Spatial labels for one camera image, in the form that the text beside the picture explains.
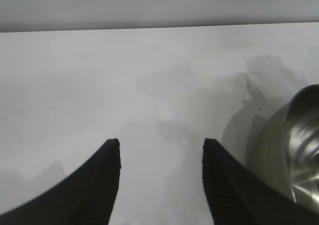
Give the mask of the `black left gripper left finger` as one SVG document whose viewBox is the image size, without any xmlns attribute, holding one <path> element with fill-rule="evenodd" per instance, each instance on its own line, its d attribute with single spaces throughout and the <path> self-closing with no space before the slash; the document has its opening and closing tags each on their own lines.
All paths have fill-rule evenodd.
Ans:
<svg viewBox="0 0 319 225">
<path fill-rule="evenodd" d="M 0 216 L 2 225 L 107 225 L 117 197 L 121 156 L 108 139 L 77 170 L 31 201 Z"/>
</svg>

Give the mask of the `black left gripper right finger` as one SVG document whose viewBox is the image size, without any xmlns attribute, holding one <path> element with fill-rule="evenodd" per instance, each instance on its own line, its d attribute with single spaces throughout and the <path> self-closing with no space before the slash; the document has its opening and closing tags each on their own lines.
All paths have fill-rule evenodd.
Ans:
<svg viewBox="0 0 319 225">
<path fill-rule="evenodd" d="M 216 139 L 203 144 L 202 182 L 216 225 L 317 225 L 319 215 L 281 195 Z"/>
</svg>

